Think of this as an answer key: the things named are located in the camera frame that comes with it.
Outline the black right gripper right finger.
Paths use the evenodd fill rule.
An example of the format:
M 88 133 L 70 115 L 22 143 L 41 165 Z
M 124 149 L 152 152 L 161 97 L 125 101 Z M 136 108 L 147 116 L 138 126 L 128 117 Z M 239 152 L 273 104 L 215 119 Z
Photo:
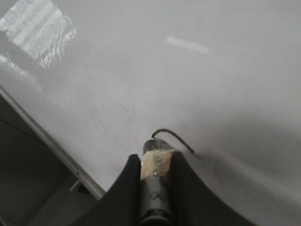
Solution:
M 177 226 L 253 226 L 219 199 L 197 176 L 183 154 L 170 163 L 170 194 Z

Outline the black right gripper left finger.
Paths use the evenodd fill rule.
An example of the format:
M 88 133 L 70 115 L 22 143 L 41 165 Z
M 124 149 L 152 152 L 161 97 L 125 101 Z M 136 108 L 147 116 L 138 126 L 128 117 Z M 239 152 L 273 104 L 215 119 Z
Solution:
M 140 195 L 141 162 L 136 154 L 128 160 L 108 192 L 73 226 L 136 226 Z

